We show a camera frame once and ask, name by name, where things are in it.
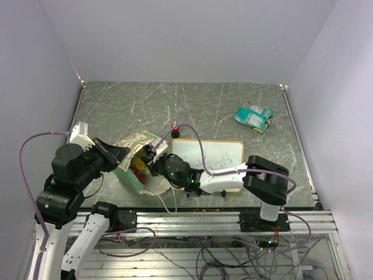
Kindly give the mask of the green snack packet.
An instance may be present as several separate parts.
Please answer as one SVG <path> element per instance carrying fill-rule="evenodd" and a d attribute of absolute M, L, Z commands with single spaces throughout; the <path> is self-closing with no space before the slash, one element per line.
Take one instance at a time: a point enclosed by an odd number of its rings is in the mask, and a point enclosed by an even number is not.
<path fill-rule="evenodd" d="M 273 115 L 269 118 L 263 118 L 262 116 L 251 115 L 247 121 L 247 125 L 254 131 L 264 134 L 265 131 L 270 127 L 273 120 Z"/>

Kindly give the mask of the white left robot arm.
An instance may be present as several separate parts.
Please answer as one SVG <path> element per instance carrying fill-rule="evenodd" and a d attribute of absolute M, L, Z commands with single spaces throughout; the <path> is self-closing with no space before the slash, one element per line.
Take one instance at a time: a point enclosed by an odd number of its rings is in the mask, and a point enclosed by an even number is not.
<path fill-rule="evenodd" d="M 128 147 L 109 145 L 87 135 L 88 124 L 78 122 L 68 143 L 52 160 L 52 175 L 36 199 L 36 245 L 29 279 L 78 279 L 81 265 L 101 235 L 118 227 L 118 208 L 98 202 L 92 208 L 87 229 L 69 251 L 66 242 L 79 209 L 84 189 L 95 179 L 115 170 L 130 153 Z"/>

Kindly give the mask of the green printed paper bag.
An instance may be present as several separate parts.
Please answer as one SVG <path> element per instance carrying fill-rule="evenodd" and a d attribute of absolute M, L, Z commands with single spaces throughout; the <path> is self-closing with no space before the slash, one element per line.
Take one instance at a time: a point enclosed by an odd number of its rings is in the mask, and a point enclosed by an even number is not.
<path fill-rule="evenodd" d="M 146 145 L 152 144 L 157 135 L 146 130 L 140 130 L 130 136 L 119 140 L 115 145 L 120 148 L 129 148 L 123 162 L 114 170 L 120 182 L 123 198 L 127 206 L 154 207 L 150 198 L 158 198 L 166 212 L 177 213 L 177 200 L 174 187 L 161 175 L 152 176 L 150 169 L 142 161 L 146 156 Z M 174 200 L 174 210 L 169 210 L 162 199 L 162 195 L 171 192 Z"/>

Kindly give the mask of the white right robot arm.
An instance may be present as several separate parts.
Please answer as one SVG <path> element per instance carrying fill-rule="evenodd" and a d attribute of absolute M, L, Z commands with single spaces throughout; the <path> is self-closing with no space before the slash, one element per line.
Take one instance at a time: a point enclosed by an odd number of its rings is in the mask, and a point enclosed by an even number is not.
<path fill-rule="evenodd" d="M 164 177 L 173 187 L 200 197 L 218 191 L 246 189 L 261 200 L 258 226 L 265 231 L 277 225 L 280 208 L 287 203 L 289 170 L 257 155 L 228 169 L 195 169 L 176 154 L 167 152 L 166 142 L 156 138 L 145 146 L 142 158 L 152 176 Z"/>

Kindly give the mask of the teal snack packet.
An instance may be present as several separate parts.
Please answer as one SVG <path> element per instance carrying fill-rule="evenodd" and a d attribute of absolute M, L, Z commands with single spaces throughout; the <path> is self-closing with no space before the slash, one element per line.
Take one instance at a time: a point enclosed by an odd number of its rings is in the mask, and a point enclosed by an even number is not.
<path fill-rule="evenodd" d="M 261 134 L 264 134 L 269 128 L 273 117 L 273 110 L 254 105 L 250 102 L 244 103 L 234 115 L 234 119 L 237 122 L 246 125 Z"/>

